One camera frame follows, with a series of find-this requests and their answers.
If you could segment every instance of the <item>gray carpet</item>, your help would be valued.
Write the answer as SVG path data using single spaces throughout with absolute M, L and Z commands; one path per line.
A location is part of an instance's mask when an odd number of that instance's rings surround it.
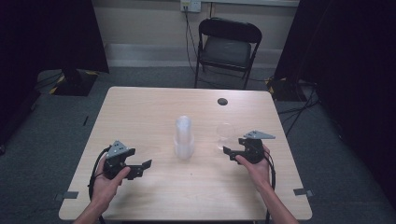
M 199 88 L 242 87 L 239 77 L 207 71 Z M 40 74 L 40 79 L 58 71 Z M 247 89 L 266 91 L 262 81 L 274 69 L 253 69 Z M 54 78 L 40 82 L 44 86 Z M 58 218 L 58 193 L 67 191 L 108 88 L 112 86 L 192 88 L 189 67 L 110 68 L 100 74 L 87 97 L 43 93 L 35 110 L 7 142 L 0 157 L 0 223 L 67 223 Z M 276 102 L 278 111 L 301 107 L 301 102 Z M 285 131 L 291 114 L 280 116 Z M 396 212 L 364 164 L 338 138 L 333 121 L 320 105 L 299 117 L 288 136 L 313 217 L 304 223 L 396 223 Z

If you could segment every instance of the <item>white wall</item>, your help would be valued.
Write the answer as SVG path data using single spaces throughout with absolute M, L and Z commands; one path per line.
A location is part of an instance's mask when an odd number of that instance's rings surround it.
M 186 46 L 186 18 L 179 1 L 92 0 L 105 43 Z M 283 49 L 296 7 L 202 3 L 201 13 L 189 13 L 195 43 L 198 24 L 210 16 L 248 21 L 263 33 L 261 49 Z

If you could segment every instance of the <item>black tape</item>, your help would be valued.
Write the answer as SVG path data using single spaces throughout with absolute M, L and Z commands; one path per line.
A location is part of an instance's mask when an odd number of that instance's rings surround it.
M 294 189 L 293 191 L 296 196 L 305 195 L 305 194 L 306 194 L 306 197 L 308 197 L 308 198 L 314 196 L 314 192 L 312 190 Z
M 78 196 L 78 191 L 67 191 L 63 194 L 55 195 L 55 198 L 53 200 L 62 202 L 64 199 L 76 199 L 77 196 Z

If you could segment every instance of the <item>black backdrop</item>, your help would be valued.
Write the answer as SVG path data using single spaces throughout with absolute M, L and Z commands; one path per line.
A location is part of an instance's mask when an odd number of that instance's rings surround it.
M 1 1 L 0 143 L 15 128 L 10 120 L 33 94 L 37 75 L 65 66 L 108 72 L 91 0 Z
M 396 208 L 396 2 L 301 0 L 276 72 L 318 83 L 343 140 Z

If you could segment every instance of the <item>black folding chair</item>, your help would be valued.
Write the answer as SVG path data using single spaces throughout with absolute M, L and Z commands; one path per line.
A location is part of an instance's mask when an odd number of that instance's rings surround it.
M 204 45 L 203 36 L 207 36 Z M 243 72 L 244 90 L 257 48 L 262 42 L 262 32 L 248 22 L 209 18 L 199 25 L 198 58 L 194 88 L 197 88 L 199 64 Z

